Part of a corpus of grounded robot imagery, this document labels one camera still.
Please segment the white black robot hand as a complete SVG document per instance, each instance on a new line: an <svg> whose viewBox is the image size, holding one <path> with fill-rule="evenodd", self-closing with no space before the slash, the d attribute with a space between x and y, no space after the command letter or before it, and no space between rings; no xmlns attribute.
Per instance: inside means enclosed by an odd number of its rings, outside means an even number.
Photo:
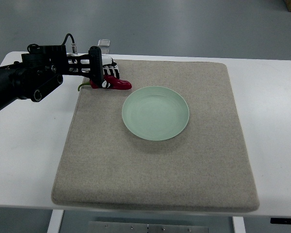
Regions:
<svg viewBox="0 0 291 233"><path fill-rule="evenodd" d="M79 64L80 67L70 67L69 71L73 75L79 75L83 77L87 77L90 74L91 69L89 67L85 67L86 65L90 65L90 61L88 58L82 58L78 54L68 53L69 57L68 63L71 64ZM104 75L113 75L116 78L120 79L119 69L117 63L113 60L112 57L108 55L102 55L102 71Z"/></svg>

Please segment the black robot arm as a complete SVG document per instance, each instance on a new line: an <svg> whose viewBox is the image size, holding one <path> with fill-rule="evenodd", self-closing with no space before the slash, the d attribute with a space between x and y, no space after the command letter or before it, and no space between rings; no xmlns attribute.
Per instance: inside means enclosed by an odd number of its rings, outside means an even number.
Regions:
<svg viewBox="0 0 291 233"><path fill-rule="evenodd" d="M99 88L104 82L102 53L97 46L87 54L69 56L65 43L30 44L21 59L0 67L0 111L15 100L40 102L63 83L64 75L87 77Z"/></svg>

